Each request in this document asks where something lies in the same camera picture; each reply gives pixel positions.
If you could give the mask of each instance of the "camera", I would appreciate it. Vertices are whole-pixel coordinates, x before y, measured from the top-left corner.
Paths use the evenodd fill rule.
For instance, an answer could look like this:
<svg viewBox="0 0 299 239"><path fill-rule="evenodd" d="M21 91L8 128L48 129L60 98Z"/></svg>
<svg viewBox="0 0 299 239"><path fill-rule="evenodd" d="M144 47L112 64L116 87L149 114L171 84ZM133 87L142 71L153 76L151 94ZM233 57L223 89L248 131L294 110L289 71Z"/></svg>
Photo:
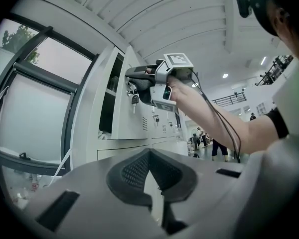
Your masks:
<svg viewBox="0 0 299 239"><path fill-rule="evenodd" d="M247 18L252 14L250 0L237 0L239 14L243 18Z"/></svg>

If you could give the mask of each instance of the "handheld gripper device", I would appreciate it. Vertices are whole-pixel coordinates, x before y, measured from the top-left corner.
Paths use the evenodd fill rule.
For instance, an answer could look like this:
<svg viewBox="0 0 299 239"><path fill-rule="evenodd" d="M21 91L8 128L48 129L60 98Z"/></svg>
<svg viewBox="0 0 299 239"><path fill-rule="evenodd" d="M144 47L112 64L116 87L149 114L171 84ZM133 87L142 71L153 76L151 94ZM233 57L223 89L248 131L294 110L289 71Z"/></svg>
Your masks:
<svg viewBox="0 0 299 239"><path fill-rule="evenodd" d="M143 103L176 112L176 102L170 100L172 89L167 84L167 77L172 75L186 84L191 82L193 67L184 53L170 53L164 54L164 59L156 60L156 64L129 68L125 76L136 86Z"/></svg>

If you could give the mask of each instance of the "person's arm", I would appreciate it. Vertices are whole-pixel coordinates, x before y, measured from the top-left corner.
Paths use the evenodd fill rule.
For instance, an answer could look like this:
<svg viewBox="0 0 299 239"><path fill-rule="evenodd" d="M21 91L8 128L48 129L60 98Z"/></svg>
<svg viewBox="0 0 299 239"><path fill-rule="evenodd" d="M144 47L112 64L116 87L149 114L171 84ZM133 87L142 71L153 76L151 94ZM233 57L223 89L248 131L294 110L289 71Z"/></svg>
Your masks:
<svg viewBox="0 0 299 239"><path fill-rule="evenodd" d="M233 150L232 140L224 125L203 97L196 90L174 77L169 77L168 84L172 88L171 100L176 101L178 108L209 132L212 138ZM216 104L212 104L239 134L241 139L241 153L253 153L267 149L271 143L278 140L275 125L268 116L244 122L239 117L234 116ZM232 133L239 145L237 136L233 131Z"/></svg>

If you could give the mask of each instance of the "railing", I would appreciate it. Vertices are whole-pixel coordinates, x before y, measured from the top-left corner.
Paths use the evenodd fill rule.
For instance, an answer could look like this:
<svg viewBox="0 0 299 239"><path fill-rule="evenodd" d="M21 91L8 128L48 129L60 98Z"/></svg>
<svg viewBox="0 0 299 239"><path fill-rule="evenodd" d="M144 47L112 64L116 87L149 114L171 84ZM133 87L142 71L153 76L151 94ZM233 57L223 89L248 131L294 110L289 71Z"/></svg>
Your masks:
<svg viewBox="0 0 299 239"><path fill-rule="evenodd" d="M247 101L245 94L242 93L237 93L228 97L224 97L224 98L219 98L216 100L212 100L215 104L224 107L224 106L230 106L233 104L237 104L243 101Z"/></svg>
<svg viewBox="0 0 299 239"><path fill-rule="evenodd" d="M265 73L262 80L256 84L256 86L261 85L271 85L276 79L285 71L289 64L294 59L293 56L279 56L273 61L273 65L268 72Z"/></svg>

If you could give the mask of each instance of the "window frame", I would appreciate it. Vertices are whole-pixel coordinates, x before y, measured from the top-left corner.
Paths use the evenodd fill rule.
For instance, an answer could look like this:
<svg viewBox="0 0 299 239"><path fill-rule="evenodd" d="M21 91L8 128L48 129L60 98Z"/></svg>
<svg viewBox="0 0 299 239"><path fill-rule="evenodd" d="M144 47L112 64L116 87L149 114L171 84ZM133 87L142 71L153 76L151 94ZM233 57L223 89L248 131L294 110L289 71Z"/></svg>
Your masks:
<svg viewBox="0 0 299 239"><path fill-rule="evenodd" d="M8 17L9 20L17 22L19 24L28 26L36 31L38 34L30 39L26 44L24 44L8 62L3 72L0 75L0 93L7 87L10 86L17 74L21 74L31 80L40 82L48 87L55 88L58 91L65 92L70 95L70 100L65 112L62 135L61 135L61 147L60 153L62 160L66 155L67 151L70 149L71 144L71 129L74 121L74 116L80 94L82 92L83 86L89 76L89 73L92 70L93 65L95 64L98 54L94 55L87 49L83 48L79 44L73 42L67 37L53 31L52 26L45 27L35 21L29 20L22 16L10 13ZM50 73L36 65L33 65L25 61L26 57L41 44L45 39L52 38L55 41L60 42L61 44L67 46L68 48L78 52L80 55L91 60L91 64L87 68L81 83L78 85L71 81L68 81L60 76L57 76L53 73ZM3 105L3 98L0 99L0 111ZM25 160L12 156L10 154L0 151L0 165L12 168L15 170L30 172L41 175L54 175L58 164L50 164L44 162L37 162L32 160ZM64 166L57 174L58 176L64 175L71 170L70 159L68 158Z"/></svg>

